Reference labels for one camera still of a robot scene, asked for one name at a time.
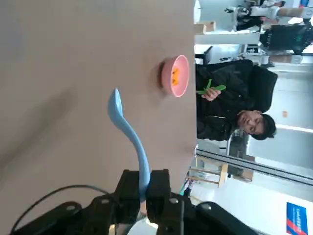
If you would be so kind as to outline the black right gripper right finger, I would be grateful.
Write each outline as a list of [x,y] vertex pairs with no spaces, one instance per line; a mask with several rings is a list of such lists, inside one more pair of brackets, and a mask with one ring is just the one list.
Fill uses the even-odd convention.
[[189,197],[171,192],[167,169],[151,172],[146,210],[150,222],[158,225],[158,235],[258,234],[214,202],[194,206]]

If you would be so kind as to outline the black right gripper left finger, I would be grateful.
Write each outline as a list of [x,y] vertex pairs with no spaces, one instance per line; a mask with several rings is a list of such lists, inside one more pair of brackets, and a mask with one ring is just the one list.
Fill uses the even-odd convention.
[[30,206],[14,223],[12,235],[107,235],[111,225],[130,224],[136,221],[140,210],[139,172],[124,170],[115,192],[90,185],[73,185],[88,188],[102,194],[85,208],[75,201],[67,201],[47,211],[33,221],[18,227],[21,220],[39,203],[65,190],[54,190]]

